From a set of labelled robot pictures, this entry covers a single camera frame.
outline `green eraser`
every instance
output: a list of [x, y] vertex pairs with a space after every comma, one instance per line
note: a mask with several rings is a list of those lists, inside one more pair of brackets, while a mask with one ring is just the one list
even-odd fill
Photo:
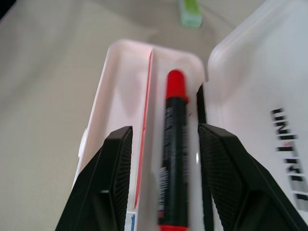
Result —
[[199, 27], [202, 14], [197, 0], [179, 0], [180, 18], [184, 26]]

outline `table surface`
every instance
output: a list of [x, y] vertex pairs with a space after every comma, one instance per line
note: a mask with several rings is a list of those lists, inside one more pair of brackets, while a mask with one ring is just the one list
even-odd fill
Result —
[[121, 38], [213, 48], [264, 0], [202, 0], [199, 29], [175, 0], [18, 0], [0, 21], [0, 230], [54, 230], [108, 47]]

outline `red marker cap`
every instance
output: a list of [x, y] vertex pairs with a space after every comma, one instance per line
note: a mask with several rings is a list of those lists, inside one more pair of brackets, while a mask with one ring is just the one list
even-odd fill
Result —
[[185, 90], [185, 76], [179, 70], [172, 70], [167, 76], [166, 100], [172, 97], [180, 97], [188, 103]]
[[187, 231], [187, 227], [173, 226], [173, 225], [160, 225], [160, 231]]

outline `red strip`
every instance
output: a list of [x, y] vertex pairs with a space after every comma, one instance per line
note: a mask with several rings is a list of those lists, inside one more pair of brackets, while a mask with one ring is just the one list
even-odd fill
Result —
[[147, 118], [147, 114], [148, 114], [151, 69], [152, 69], [152, 52], [151, 52], [150, 58], [149, 58], [148, 79], [147, 79], [147, 84], [146, 84], [146, 94], [145, 94], [144, 111], [143, 111], [143, 119], [142, 119], [142, 132], [141, 132], [139, 164], [138, 164], [138, 175], [137, 175], [137, 186], [136, 186], [136, 196], [135, 196], [134, 208], [137, 207], [139, 191], [140, 191], [140, 183], [141, 183], [141, 168], [142, 168], [142, 157], [143, 157], [143, 147], [144, 147], [144, 134], [145, 134], [145, 127], [146, 127], [146, 118]]

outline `red marker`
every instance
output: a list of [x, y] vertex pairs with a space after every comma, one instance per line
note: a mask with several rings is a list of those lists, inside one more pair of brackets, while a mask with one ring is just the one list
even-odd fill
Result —
[[188, 147], [185, 77], [172, 70], [167, 77], [164, 147], [160, 169], [158, 224], [161, 231], [188, 228]]

